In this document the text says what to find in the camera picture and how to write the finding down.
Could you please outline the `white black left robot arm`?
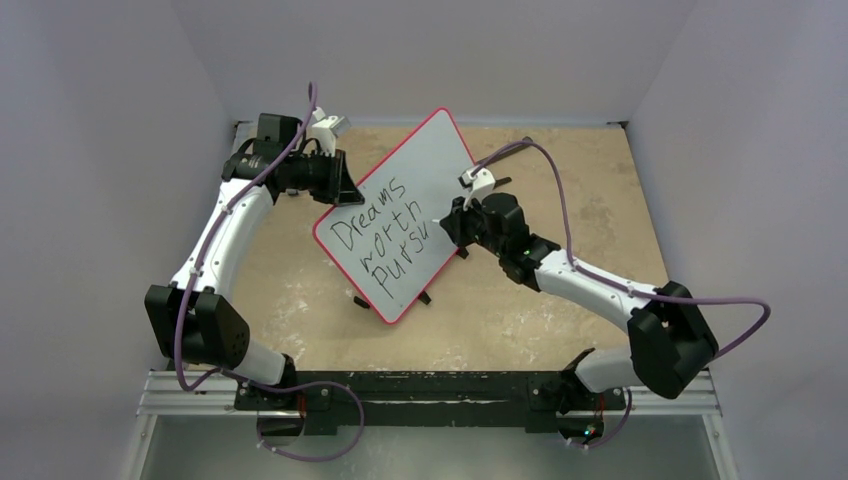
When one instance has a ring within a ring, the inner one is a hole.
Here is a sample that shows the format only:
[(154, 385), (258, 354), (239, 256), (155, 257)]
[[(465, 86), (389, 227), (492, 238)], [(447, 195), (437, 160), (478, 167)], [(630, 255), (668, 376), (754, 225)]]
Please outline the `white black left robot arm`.
[(306, 191), (332, 206), (361, 205), (346, 154), (336, 142), (350, 127), (321, 109), (307, 125), (263, 113), (256, 134), (225, 161), (215, 207), (185, 263), (165, 285), (149, 287), (144, 306), (160, 351), (176, 365), (206, 364), (259, 383), (272, 408), (297, 399), (292, 359), (253, 339), (231, 304), (247, 248), (278, 197)]

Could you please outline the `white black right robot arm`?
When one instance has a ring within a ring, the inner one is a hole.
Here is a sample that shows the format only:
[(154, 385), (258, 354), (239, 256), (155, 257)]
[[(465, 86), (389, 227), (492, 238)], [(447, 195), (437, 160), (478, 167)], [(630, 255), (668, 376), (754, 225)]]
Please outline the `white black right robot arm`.
[(458, 247), (476, 244), (493, 254), (505, 275), (536, 292), (571, 301), (606, 319), (626, 346), (589, 348), (561, 372), (564, 399), (584, 407), (601, 392), (644, 386), (677, 398), (717, 355), (718, 344), (689, 290), (628, 281), (569, 258), (565, 248), (531, 232), (515, 196), (453, 200), (438, 222)]

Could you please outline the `pink framed whiteboard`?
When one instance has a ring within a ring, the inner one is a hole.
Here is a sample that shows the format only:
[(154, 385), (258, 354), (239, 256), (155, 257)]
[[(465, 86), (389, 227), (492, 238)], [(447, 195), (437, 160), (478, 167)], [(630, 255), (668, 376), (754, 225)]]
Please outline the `pink framed whiteboard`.
[(438, 108), (358, 182), (362, 205), (314, 224), (315, 241), (383, 322), (404, 316), (454, 258), (432, 220), (463, 195), (458, 178), (473, 165), (451, 112)]

